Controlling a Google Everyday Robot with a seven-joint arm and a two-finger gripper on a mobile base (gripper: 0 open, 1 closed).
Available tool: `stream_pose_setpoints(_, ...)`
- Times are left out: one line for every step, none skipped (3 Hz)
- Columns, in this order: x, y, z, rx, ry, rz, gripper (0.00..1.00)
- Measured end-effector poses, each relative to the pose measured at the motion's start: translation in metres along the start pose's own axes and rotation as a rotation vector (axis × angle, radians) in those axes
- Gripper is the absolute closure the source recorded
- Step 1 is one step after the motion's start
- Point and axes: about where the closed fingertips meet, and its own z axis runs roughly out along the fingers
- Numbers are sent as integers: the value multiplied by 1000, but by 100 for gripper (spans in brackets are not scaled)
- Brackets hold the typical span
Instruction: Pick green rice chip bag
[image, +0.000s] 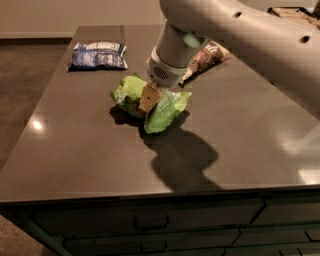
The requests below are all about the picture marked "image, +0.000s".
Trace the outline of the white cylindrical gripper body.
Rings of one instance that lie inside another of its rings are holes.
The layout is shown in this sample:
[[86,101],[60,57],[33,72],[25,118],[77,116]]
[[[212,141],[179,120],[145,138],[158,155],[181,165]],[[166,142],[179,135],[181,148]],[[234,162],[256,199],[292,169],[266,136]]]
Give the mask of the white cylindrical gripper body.
[[166,22],[147,61],[146,70],[150,79],[162,88],[176,86],[194,56],[207,43],[208,39],[180,31]]

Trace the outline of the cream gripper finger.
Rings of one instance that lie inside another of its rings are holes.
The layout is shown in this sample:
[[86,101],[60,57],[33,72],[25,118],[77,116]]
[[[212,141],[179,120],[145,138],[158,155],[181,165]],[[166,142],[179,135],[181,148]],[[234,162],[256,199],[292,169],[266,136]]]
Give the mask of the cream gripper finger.
[[139,110],[149,113],[161,97],[161,89],[156,82],[149,81],[142,89]]

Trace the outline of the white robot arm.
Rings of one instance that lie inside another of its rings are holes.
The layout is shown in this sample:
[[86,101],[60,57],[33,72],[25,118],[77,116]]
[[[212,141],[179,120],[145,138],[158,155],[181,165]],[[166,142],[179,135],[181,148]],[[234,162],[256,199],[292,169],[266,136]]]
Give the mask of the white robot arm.
[[149,79],[177,85],[195,54],[214,40],[320,114],[320,32],[238,0],[159,0],[166,22],[147,61]]

